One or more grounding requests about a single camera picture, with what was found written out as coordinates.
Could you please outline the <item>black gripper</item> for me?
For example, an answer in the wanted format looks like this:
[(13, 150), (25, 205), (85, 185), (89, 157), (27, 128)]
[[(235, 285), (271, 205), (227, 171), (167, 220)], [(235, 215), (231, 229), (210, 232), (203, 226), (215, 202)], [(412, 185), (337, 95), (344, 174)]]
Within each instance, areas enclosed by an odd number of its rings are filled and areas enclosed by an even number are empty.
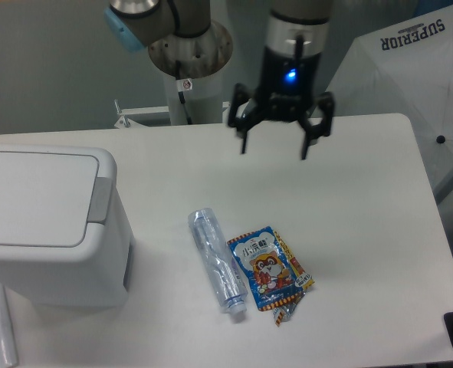
[(312, 125), (307, 116), (314, 107), (313, 83), (320, 62), (320, 54), (296, 61), (293, 54), (278, 54), (264, 49), (261, 76), (257, 90), (236, 83), (231, 98), (227, 125), (236, 129), (242, 140), (241, 154), (246, 153), (248, 131), (264, 120), (291, 122), (297, 120), (304, 131), (300, 158), (307, 158), (314, 140), (330, 136), (335, 99), (324, 92), (315, 99), (315, 107), (322, 113), (318, 124)]

